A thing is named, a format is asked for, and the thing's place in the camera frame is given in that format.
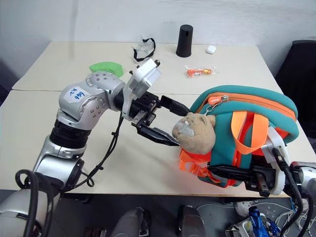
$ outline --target white wall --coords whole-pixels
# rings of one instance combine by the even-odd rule
[[[316,0],[0,0],[0,60],[20,78],[51,40],[176,43],[182,24],[194,43],[257,45],[275,75],[316,39]]]

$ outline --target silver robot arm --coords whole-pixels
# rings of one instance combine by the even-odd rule
[[[127,84],[108,72],[92,73],[84,81],[69,85],[61,92],[55,126],[46,137],[33,169],[35,174],[44,175],[53,187],[54,207],[60,194],[71,190],[78,182],[88,136],[101,115],[107,109],[122,110],[123,117],[132,120],[129,114],[132,102],[160,76],[158,66],[159,61],[149,59],[134,73],[131,71]],[[121,108],[115,103],[118,95],[124,96]],[[0,237],[23,236],[30,200],[31,190],[25,188],[14,192],[0,205]],[[49,205],[40,183],[33,236],[41,235]]]

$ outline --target teddy bear ear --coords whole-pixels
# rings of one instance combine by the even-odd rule
[[[211,122],[211,125],[214,127],[215,126],[215,116],[214,115],[207,115],[206,117]]]

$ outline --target orange zipper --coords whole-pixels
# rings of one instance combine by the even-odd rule
[[[210,97],[218,97],[218,96],[228,96],[228,100],[226,100],[226,101],[249,102],[252,104],[266,107],[268,109],[276,110],[276,111],[282,113],[283,115],[290,117],[294,121],[296,121],[295,113],[292,110],[290,110],[288,107],[286,107],[278,102],[275,102],[275,101],[272,101],[269,99],[265,99],[265,98],[262,98],[262,97],[256,96],[256,95],[246,95],[246,94],[226,93],[226,92],[215,92],[215,93],[209,94],[206,97],[206,99],[204,100],[204,102],[201,104],[201,106],[197,109],[197,113],[199,113],[202,110],[203,106],[208,103],[208,99]]]

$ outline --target sticker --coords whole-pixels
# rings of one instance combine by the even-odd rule
[[[76,86],[67,91],[67,93],[64,95],[64,100],[66,100],[68,103],[75,103],[80,102],[89,95],[90,94],[88,92],[86,92],[79,86]]]

